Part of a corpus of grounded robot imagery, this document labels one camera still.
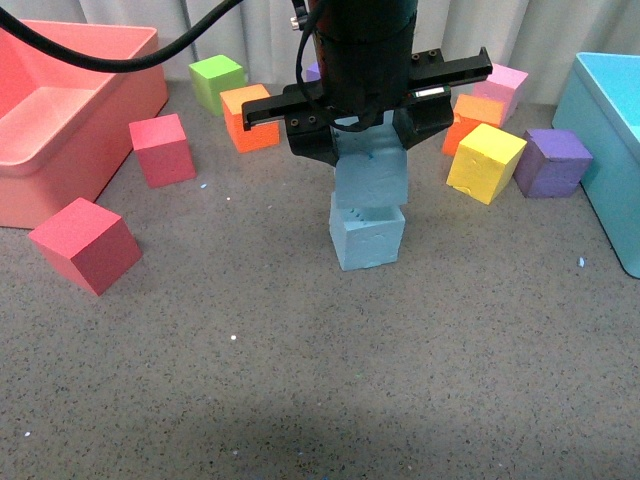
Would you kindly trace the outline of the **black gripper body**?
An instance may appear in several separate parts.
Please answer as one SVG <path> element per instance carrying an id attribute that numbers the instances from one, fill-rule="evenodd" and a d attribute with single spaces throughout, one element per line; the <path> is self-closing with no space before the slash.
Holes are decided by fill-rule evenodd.
<path id="1" fill-rule="evenodd" d="M 451 61 L 437 52 L 413 53 L 415 1 L 296 1 L 293 8 L 291 23 L 302 33 L 298 49 L 314 43 L 321 78 L 298 79 L 279 96 L 244 103 L 246 130 L 309 111 L 329 125 L 356 117 L 351 128 L 362 131 L 416 91 L 475 83 L 493 71 L 485 49 Z"/>

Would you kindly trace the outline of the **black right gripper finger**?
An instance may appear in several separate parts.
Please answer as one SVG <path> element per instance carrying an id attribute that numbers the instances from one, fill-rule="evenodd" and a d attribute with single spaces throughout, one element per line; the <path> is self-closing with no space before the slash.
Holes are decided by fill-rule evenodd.
<path id="1" fill-rule="evenodd" d="M 392 125 L 405 150 L 446 130 L 453 124 L 449 88 L 412 92 L 394 110 Z"/>

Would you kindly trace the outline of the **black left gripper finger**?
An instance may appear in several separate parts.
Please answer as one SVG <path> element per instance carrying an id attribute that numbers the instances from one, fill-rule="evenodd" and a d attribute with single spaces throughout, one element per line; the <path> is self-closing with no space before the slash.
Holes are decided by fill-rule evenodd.
<path id="1" fill-rule="evenodd" d="M 296 156 L 316 160 L 331 167 L 339 155 L 331 127 L 317 114 L 301 111 L 284 117 L 286 136 L 291 152 Z"/>

